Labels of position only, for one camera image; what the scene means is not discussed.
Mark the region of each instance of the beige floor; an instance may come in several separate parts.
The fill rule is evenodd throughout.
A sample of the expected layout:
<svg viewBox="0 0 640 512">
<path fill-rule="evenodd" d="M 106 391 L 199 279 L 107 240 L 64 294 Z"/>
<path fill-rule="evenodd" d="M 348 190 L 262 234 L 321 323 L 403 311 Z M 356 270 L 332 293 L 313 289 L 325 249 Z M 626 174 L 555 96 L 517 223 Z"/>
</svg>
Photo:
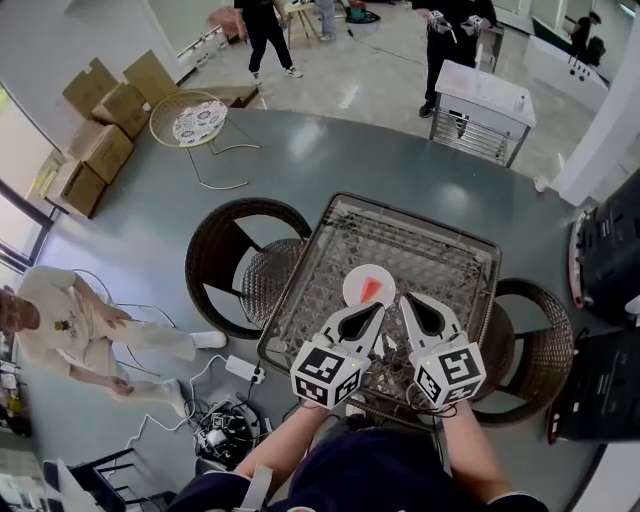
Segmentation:
<svg viewBox="0 0 640 512">
<path fill-rule="evenodd" d="M 350 25 L 354 39 L 344 20 L 336 20 L 338 38 L 332 43 L 308 42 L 294 21 L 291 54 L 304 77 L 286 76 L 269 46 L 260 72 L 261 96 L 253 106 L 337 117 L 427 137 L 430 120 L 418 117 L 427 76 L 424 22 L 402 3 L 372 3 L 369 9 L 382 20 Z M 559 170 L 558 154 L 565 160 L 569 157 L 594 114 L 527 74 L 526 44 L 526 36 L 507 29 L 496 69 L 498 76 L 529 88 L 538 121 L 513 168 L 531 177 L 552 179 Z M 250 53 L 248 44 L 222 49 L 187 86 L 249 84 Z"/>
</svg>

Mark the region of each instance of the bottle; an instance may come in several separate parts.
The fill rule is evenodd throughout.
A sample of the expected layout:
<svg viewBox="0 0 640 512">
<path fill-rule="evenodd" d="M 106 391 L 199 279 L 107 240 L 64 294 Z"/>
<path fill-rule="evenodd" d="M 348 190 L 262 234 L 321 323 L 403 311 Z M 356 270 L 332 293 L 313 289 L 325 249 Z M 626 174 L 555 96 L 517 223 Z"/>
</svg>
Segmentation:
<svg viewBox="0 0 640 512">
<path fill-rule="evenodd" d="M 524 95 L 520 96 L 513 104 L 513 110 L 522 112 L 524 110 Z"/>
</svg>

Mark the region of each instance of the power strip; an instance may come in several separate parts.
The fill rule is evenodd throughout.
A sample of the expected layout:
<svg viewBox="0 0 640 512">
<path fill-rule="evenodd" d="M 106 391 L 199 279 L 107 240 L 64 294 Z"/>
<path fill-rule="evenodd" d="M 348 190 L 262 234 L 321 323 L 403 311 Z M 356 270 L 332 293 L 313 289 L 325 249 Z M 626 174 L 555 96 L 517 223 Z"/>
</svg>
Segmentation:
<svg viewBox="0 0 640 512">
<path fill-rule="evenodd" d="M 236 356 L 229 356 L 226 368 L 227 371 L 235 373 L 238 377 L 242 377 L 254 384 L 260 384 L 265 378 L 265 373 L 262 368 L 258 368 L 255 364 L 251 364 Z"/>
</svg>

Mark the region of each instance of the red food slice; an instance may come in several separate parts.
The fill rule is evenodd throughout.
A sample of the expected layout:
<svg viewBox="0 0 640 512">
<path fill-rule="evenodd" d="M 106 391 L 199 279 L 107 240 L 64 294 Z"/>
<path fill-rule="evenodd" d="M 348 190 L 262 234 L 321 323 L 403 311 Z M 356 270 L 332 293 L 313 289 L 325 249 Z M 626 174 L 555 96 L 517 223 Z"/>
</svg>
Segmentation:
<svg viewBox="0 0 640 512">
<path fill-rule="evenodd" d="M 377 279 L 373 277 L 365 278 L 362 292 L 360 293 L 360 302 L 369 302 L 381 287 L 382 283 Z"/>
</svg>

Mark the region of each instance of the black and white marker cube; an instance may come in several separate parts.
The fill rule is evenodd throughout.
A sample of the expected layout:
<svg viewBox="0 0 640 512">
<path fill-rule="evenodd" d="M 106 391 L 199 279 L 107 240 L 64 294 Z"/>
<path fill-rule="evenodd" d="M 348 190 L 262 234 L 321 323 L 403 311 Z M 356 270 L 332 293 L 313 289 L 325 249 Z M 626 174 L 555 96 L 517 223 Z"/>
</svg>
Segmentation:
<svg viewBox="0 0 640 512">
<path fill-rule="evenodd" d="M 360 387 L 371 362 L 325 345 L 309 341 L 302 345 L 291 367 L 291 384 L 299 397 L 333 409 Z"/>
<path fill-rule="evenodd" d="M 474 396 L 487 377 L 477 343 L 423 355 L 414 380 L 435 408 Z"/>
</svg>

